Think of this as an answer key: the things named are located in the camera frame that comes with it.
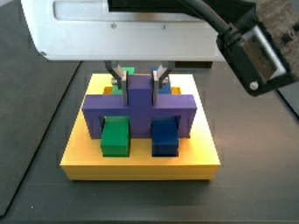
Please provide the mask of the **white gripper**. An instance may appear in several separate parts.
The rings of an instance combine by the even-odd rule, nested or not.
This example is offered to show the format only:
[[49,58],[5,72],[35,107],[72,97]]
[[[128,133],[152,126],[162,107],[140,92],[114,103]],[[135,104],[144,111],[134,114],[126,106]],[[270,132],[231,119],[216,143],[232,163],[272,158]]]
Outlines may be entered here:
[[21,6],[37,52],[48,60],[104,60],[126,105],[128,73],[118,60],[163,60],[152,71],[154,103],[174,61],[223,60],[215,30],[182,13],[112,12],[108,0],[21,0]]

